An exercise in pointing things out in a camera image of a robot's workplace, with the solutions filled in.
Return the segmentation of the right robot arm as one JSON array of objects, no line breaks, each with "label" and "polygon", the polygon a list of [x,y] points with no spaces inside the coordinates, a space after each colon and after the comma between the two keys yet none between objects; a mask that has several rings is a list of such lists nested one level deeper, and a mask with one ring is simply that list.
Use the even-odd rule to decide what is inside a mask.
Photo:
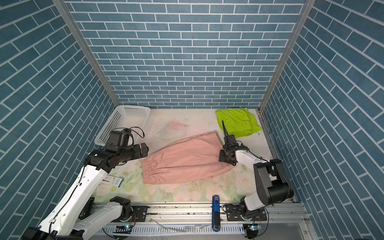
[{"label": "right robot arm", "polygon": [[281,203],[294,196],[281,160],[265,159],[253,154],[247,146],[239,144],[233,135],[225,136],[224,140],[219,161],[232,166],[242,164],[254,171],[256,191],[242,198],[246,212]]}]

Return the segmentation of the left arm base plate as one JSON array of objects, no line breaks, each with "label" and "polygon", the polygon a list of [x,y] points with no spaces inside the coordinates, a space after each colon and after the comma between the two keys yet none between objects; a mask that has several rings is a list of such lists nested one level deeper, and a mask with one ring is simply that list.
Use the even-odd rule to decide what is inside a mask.
[{"label": "left arm base plate", "polygon": [[132,223],[144,223],[146,221],[148,206],[131,206],[132,209],[132,217],[136,219],[132,219]]}]

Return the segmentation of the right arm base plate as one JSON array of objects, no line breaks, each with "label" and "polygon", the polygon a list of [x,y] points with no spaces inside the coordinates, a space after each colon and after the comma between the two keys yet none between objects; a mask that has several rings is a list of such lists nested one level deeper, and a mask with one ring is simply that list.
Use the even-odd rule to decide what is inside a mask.
[{"label": "right arm base plate", "polygon": [[262,222],[268,219],[265,208],[249,211],[245,204],[233,205],[225,204],[222,206],[227,221],[238,222],[238,221],[254,221]]}]

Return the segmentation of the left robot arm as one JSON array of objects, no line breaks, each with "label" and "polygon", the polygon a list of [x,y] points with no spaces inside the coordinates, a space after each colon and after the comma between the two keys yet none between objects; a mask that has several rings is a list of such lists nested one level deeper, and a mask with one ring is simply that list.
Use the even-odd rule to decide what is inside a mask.
[{"label": "left robot arm", "polygon": [[104,207],[83,220],[80,213],[92,193],[115,167],[130,160],[145,158],[149,148],[146,144],[133,145],[113,151],[96,149],[85,160],[85,164],[57,206],[37,227],[29,227],[23,240],[88,240],[104,226],[114,220],[130,222],[136,216],[131,201],[123,197],[112,198]]}]

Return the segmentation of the neon green shorts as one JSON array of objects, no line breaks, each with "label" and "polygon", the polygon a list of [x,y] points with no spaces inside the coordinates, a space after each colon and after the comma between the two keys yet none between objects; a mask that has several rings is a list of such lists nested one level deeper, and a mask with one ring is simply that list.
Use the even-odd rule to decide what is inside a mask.
[{"label": "neon green shorts", "polygon": [[220,129],[224,130],[224,122],[228,134],[236,138],[247,137],[263,130],[247,108],[217,110],[216,116]]}]

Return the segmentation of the pink shorts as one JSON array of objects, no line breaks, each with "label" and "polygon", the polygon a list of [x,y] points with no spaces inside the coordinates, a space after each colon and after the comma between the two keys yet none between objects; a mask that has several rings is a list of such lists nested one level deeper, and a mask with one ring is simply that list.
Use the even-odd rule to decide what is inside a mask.
[{"label": "pink shorts", "polygon": [[225,174],[234,167],[219,162],[222,149],[217,131],[170,143],[141,161],[144,184],[181,184]]}]

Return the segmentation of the white plastic basket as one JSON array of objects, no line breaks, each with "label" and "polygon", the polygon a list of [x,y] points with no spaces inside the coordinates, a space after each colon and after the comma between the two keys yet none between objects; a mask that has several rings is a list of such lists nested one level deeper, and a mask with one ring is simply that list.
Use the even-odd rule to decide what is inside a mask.
[{"label": "white plastic basket", "polygon": [[150,112],[150,108],[142,106],[121,105],[116,107],[97,134],[94,140],[95,145],[103,147],[107,143],[111,131],[131,127],[144,129]]}]

